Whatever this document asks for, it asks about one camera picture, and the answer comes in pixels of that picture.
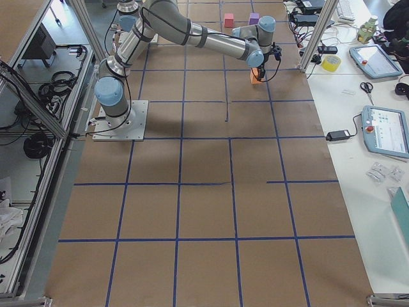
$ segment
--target teal object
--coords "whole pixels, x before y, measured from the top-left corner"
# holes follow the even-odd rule
[[[247,60],[245,60],[245,62],[250,67],[259,67],[264,62],[263,51],[261,50],[253,51],[252,53],[250,53],[249,57],[247,58]]]
[[[392,200],[392,210],[401,227],[403,237],[409,246],[409,204],[400,187]]]
[[[266,32],[273,33],[275,30],[275,19],[271,16],[263,16],[258,20],[258,26]]]
[[[138,20],[138,18],[130,15],[122,15],[120,17],[120,26],[121,29],[130,32],[132,30],[132,27],[134,26],[135,22]]]
[[[121,83],[113,77],[103,77],[95,84],[95,96],[103,106],[112,107],[121,101],[123,90]]]

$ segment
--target mounting plate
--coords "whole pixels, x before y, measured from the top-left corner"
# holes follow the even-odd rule
[[[129,118],[120,128],[93,134],[94,141],[143,141],[145,135],[146,115],[148,114],[147,100],[132,100],[131,108],[135,113],[134,118]],[[104,109],[100,109],[98,116],[105,116]],[[100,120],[95,125],[95,131],[111,129],[105,120]]]

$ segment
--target brown paper floor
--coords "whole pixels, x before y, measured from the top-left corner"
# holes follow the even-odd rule
[[[371,289],[284,6],[179,5],[215,29],[224,12],[236,26],[274,16],[277,77],[252,86],[240,61],[151,45],[129,77],[132,98],[150,100],[146,140],[87,139],[45,294],[56,307],[365,306]]]

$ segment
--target screen display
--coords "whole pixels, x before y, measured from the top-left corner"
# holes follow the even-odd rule
[[[368,65],[377,74],[388,74],[396,72],[396,68],[390,63],[385,55],[374,47],[365,47],[357,49],[361,61],[366,59]]]
[[[372,109],[372,126],[374,126],[375,131],[375,146],[378,149],[408,153],[400,113]]]

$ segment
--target scissors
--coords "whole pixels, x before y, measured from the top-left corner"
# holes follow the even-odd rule
[[[373,101],[372,101],[372,95],[371,95],[371,92],[372,92],[372,90],[373,90],[373,85],[372,85],[372,83],[362,82],[362,83],[360,84],[360,88],[361,88],[361,90],[363,90],[365,93],[367,93],[367,95],[368,95],[368,97],[369,97],[369,99],[370,99],[370,101],[371,101],[371,104],[374,106]]]

